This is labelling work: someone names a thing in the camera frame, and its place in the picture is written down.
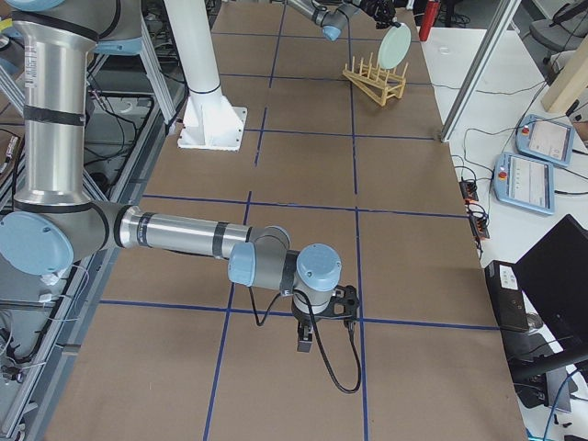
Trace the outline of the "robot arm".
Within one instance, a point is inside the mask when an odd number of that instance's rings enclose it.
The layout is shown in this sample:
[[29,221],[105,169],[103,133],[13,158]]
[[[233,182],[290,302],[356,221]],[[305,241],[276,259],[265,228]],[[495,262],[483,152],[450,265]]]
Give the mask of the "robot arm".
[[290,0],[284,1],[284,4],[318,26],[329,41],[337,40],[352,16],[359,11],[375,21],[376,29],[398,28],[401,25],[392,1],[342,1],[333,10],[319,1],[311,0]]
[[321,340],[335,316],[342,263],[330,246],[290,246],[278,226],[256,228],[146,211],[95,195],[87,172],[88,62],[134,56],[147,32],[137,1],[14,1],[24,41],[26,153],[14,209],[1,222],[1,253],[21,272],[62,271],[107,249],[144,247],[224,260],[229,280],[292,300],[298,349]]

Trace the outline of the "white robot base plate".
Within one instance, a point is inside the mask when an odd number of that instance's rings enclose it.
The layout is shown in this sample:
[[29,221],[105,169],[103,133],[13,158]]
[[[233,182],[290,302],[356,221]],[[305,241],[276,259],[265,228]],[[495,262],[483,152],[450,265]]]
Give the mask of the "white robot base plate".
[[189,95],[177,145],[181,149],[240,150],[248,110],[222,93]]

